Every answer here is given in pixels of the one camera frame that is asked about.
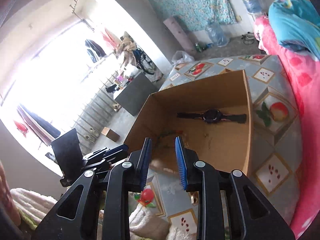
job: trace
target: teal blanket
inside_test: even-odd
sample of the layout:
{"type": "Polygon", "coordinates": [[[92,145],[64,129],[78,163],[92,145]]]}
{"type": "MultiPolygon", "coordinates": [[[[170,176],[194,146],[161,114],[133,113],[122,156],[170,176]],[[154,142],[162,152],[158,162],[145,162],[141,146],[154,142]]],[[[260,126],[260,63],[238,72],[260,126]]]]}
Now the teal blanket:
{"type": "Polygon", "coordinates": [[[309,50],[320,59],[320,16],[309,0],[276,0],[269,9],[269,21],[279,45],[309,50]]]}

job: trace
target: pink blanket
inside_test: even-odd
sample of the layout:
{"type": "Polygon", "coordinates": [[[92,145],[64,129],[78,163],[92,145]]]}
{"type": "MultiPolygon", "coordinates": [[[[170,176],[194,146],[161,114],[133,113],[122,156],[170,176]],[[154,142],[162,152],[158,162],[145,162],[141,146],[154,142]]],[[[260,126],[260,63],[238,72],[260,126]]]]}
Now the pink blanket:
{"type": "Polygon", "coordinates": [[[255,21],[259,49],[278,55],[291,83],[299,108],[303,141],[300,199],[290,224],[299,238],[320,210],[320,61],[307,51],[281,47],[267,17],[255,21]]]}

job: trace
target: small wooden box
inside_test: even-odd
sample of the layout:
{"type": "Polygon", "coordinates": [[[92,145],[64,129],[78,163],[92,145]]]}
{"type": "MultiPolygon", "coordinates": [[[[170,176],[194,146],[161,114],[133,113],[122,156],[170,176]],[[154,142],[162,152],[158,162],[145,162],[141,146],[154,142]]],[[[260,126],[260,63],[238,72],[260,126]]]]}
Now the small wooden box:
{"type": "Polygon", "coordinates": [[[103,128],[101,133],[106,137],[108,137],[109,139],[113,140],[114,142],[116,142],[120,138],[120,135],[118,135],[116,132],[114,132],[108,127],[103,128]]]}

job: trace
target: pink roll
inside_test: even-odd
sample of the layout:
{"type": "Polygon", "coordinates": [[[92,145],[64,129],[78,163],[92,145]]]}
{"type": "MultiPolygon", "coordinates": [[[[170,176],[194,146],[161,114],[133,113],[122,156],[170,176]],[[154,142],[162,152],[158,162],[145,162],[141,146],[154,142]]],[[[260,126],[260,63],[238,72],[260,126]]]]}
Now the pink roll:
{"type": "Polygon", "coordinates": [[[191,40],[188,38],[186,33],[182,30],[181,26],[179,25],[179,23],[177,23],[175,18],[170,17],[166,19],[163,23],[165,24],[165,26],[168,27],[168,29],[171,31],[173,36],[177,39],[177,41],[183,47],[185,52],[187,52],[191,56],[197,53],[193,47],[191,40]]]}

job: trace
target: watch face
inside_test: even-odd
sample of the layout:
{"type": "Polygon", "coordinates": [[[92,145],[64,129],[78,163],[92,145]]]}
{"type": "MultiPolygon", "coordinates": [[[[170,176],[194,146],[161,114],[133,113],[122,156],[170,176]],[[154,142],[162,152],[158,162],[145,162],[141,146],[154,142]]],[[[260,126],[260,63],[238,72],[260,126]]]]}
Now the watch face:
{"type": "Polygon", "coordinates": [[[204,113],[203,119],[207,123],[215,123],[220,121],[221,113],[217,109],[208,110],[204,113]]]}

